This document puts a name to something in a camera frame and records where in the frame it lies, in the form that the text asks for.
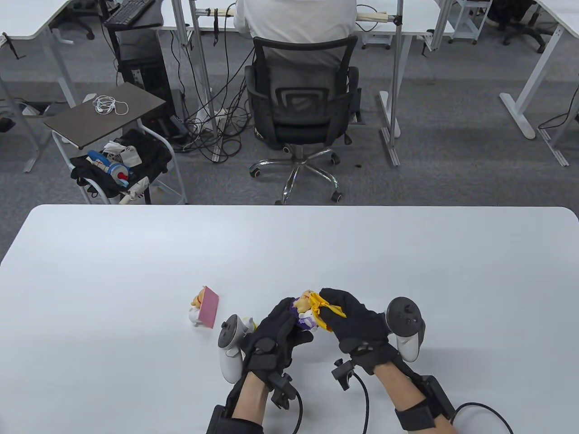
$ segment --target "gloved hand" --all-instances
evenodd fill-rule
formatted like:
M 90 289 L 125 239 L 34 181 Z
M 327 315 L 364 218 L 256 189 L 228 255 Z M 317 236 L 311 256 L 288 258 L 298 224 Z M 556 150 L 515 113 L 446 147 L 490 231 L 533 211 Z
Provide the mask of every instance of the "gloved hand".
M 398 354 L 388 343 L 388 335 L 392 332 L 383 313 L 366 309 L 352 294 L 339 289 L 324 288 L 320 296 L 340 306 L 346 314 L 346 318 L 342 318 L 326 307 L 320 309 L 320 317 L 334 331 L 340 350 L 350 354 L 356 365 L 368 374 L 373 375 L 377 365 L 392 361 Z
M 245 353 L 244 372 L 253 372 L 272 390 L 271 373 L 282 375 L 291 362 L 297 345 L 311 342 L 314 336 L 302 330 L 291 312 L 294 298 L 283 299 L 259 324 L 254 333 L 245 336 L 241 349 Z

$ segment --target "chrome chair base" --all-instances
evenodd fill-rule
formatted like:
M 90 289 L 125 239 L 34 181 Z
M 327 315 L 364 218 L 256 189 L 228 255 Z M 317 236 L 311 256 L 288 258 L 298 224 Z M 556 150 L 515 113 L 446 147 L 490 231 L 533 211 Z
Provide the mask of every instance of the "chrome chair base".
M 324 148 L 321 151 L 315 152 L 310 155 L 303 154 L 303 146 L 298 145 L 285 145 L 284 152 L 290 154 L 291 157 L 287 159 L 271 159 L 271 160 L 261 160 L 250 167 L 250 175 L 252 178 L 257 178 L 261 174 L 261 167 L 267 165 L 290 165 L 292 166 L 291 174 L 287 182 L 285 183 L 284 191 L 281 195 L 281 200 L 276 201 L 276 205 L 285 205 L 290 198 L 290 194 L 294 188 L 296 178 L 298 173 L 302 169 L 308 169 L 309 171 L 321 176 L 322 178 L 330 181 L 335 188 L 332 194 L 332 202 L 339 202 L 342 199 L 342 194 L 340 193 L 340 185 L 338 180 L 330 173 L 325 170 L 320 169 L 312 164 L 312 160 L 319 158 L 324 155 L 330 154 L 331 162 L 333 165 L 340 164 L 340 158 L 335 154 L 332 149 Z

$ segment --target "yellow cloth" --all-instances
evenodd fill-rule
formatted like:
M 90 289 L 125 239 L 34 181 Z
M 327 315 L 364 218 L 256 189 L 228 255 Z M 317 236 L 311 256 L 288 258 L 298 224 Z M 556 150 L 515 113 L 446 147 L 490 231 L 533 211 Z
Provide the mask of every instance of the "yellow cloth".
M 346 314 L 342 312 L 341 307 L 329 304 L 326 300 L 320 297 L 318 293 L 312 292 L 310 294 L 310 304 L 312 305 L 312 312 L 318 325 L 329 332 L 331 332 L 332 329 L 324 322 L 323 319 L 320 318 L 320 307 L 327 307 L 336 315 L 340 315 L 342 318 L 346 317 Z

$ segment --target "forearm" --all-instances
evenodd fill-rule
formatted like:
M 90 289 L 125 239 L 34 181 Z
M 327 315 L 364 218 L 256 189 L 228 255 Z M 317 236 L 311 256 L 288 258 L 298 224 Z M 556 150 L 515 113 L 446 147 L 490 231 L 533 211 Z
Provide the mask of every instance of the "forearm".
M 424 400 L 425 396 L 402 374 L 393 363 L 376 366 L 376 377 L 384 385 L 394 407 L 398 411 L 407 410 Z M 416 431 L 420 434 L 456 434 L 456 430 L 443 415 L 434 420 L 436 428 Z
M 263 425 L 266 401 L 267 388 L 265 384 L 254 373 L 250 372 L 243 382 L 232 418 Z

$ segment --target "white earphones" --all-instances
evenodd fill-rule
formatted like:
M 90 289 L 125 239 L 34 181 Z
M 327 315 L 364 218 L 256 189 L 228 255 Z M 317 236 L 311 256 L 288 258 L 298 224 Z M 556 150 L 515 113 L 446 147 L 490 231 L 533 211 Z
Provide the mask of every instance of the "white earphones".
M 116 110 L 116 105 L 117 104 L 125 104 L 125 106 L 127 106 L 127 111 L 125 111 L 125 113 L 119 113 Z M 99 97 L 96 97 L 93 100 L 93 105 L 94 105 L 94 109 L 95 111 L 99 114 L 99 115 L 108 115 L 109 113 L 111 113 L 113 110 L 115 111 L 115 113 L 119 116 L 124 116 L 129 112 L 129 105 L 126 102 L 123 101 L 117 101 L 116 99 L 114 99 L 113 97 L 109 97 L 106 95 L 100 95 Z

